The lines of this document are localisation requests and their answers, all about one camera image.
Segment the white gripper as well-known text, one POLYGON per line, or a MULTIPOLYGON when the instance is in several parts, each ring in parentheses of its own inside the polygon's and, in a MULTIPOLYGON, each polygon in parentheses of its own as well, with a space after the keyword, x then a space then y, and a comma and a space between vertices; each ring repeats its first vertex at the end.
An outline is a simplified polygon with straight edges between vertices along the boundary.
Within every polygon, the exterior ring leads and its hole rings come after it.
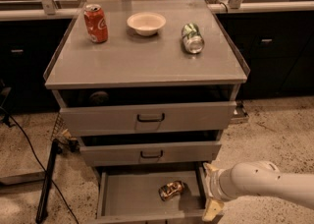
POLYGON ((222 201, 231 201, 232 198, 224 193, 220 184, 220 176, 224 172, 224 169, 218 169, 214 165, 207 162, 203 163, 203 167, 206 171, 208 195, 211 198, 206 199, 202 220, 205 222, 210 222, 213 221, 223 210, 224 204, 222 201))

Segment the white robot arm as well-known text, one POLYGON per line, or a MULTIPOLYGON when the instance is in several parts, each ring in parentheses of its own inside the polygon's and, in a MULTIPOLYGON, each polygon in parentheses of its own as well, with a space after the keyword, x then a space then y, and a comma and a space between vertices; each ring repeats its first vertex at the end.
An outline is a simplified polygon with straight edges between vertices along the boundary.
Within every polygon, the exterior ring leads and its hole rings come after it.
POLYGON ((229 169, 204 163, 207 188, 202 220, 210 222, 224 203, 240 196, 272 196, 314 208, 314 175, 282 173, 270 161, 241 162, 229 169))

